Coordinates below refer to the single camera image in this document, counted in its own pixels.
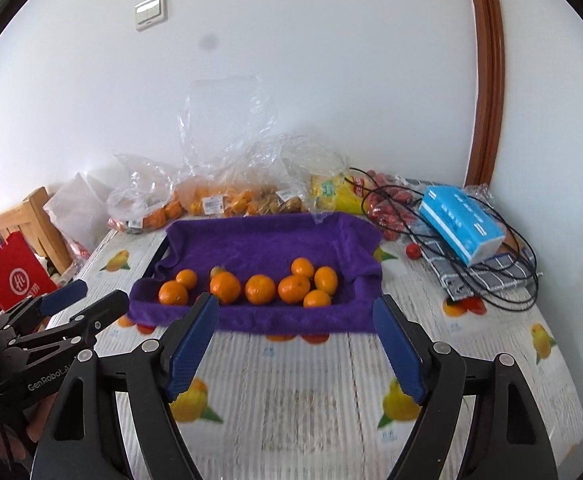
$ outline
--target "red bag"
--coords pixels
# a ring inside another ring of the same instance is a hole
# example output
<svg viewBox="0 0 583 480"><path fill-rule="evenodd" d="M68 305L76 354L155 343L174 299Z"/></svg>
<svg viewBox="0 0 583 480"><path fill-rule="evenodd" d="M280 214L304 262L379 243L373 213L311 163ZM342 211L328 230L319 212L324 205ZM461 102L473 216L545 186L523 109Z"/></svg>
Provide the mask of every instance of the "red bag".
<svg viewBox="0 0 583 480"><path fill-rule="evenodd" d="M0 307L8 310L27 296L56 290L21 232L8 236L0 247Z"/></svg>

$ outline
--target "brown door frame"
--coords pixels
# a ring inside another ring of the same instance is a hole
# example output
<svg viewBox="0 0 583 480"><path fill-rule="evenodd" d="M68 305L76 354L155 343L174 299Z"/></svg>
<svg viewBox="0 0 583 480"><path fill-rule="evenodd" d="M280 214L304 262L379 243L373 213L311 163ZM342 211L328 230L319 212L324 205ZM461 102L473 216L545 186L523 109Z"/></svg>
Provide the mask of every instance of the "brown door frame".
<svg viewBox="0 0 583 480"><path fill-rule="evenodd" d="M478 98L465 185L489 184L505 105L505 33L500 0L473 0L478 52Z"/></svg>

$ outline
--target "wooden furniture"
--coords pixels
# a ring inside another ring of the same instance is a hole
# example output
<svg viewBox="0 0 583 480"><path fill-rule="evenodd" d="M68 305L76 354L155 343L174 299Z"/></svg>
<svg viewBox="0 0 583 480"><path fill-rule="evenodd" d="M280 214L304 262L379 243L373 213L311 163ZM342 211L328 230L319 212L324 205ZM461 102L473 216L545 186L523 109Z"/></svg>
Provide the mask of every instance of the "wooden furniture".
<svg viewBox="0 0 583 480"><path fill-rule="evenodd" d="M21 231L36 254L49 258L62 274L72 264L72 258L62 235L43 210L48 200L47 190L39 187L20 204L0 213L0 235L7 238L10 233Z"/></svg>

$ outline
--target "human hand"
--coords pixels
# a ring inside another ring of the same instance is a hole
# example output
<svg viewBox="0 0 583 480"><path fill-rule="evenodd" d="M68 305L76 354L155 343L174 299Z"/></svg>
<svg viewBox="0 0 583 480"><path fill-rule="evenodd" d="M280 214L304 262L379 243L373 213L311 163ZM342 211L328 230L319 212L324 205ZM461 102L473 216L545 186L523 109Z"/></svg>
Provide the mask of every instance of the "human hand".
<svg viewBox="0 0 583 480"><path fill-rule="evenodd" d="M41 435L43 434L43 428L45 427L45 423L47 422L47 417L50 414L52 409L52 405L54 403L54 399L56 398L56 394L50 395L45 399L41 400L38 403L36 408L36 412L34 416L29 421L29 425L27 427L27 436L30 438L32 442L38 442L41 439ZM6 428L6 433L9 440L9 447L11 447L12 455L14 456L15 460L24 460L27 452L25 451L25 446L23 443L17 439L12 431L9 428ZM3 458L7 458L7 452L5 450L5 445L3 444L3 439L0 437L0 456Z"/></svg>

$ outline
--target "purple towel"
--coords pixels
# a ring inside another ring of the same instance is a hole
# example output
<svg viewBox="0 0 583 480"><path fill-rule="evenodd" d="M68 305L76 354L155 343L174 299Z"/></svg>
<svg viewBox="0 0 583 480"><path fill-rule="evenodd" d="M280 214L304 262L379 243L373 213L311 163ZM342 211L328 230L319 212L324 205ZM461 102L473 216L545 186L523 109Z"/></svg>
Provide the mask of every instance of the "purple towel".
<svg viewBox="0 0 583 480"><path fill-rule="evenodd" d="M153 278L134 283L129 318L149 326L166 326L183 317L188 306L163 306L156 301L165 280L179 270L193 269L198 284L189 304L209 290L215 266L233 272L244 284L254 274L278 283L290 274L294 259L308 258L318 269L330 266L339 277L332 306L303 308L277 298L254 306L241 297L220 309L219 330L255 334L296 335L333 332L375 332L371 307L380 294L382 270L373 257L380 232L371 224L334 213L316 224L311 215L277 215L175 222L168 228L171 252L156 264Z"/></svg>

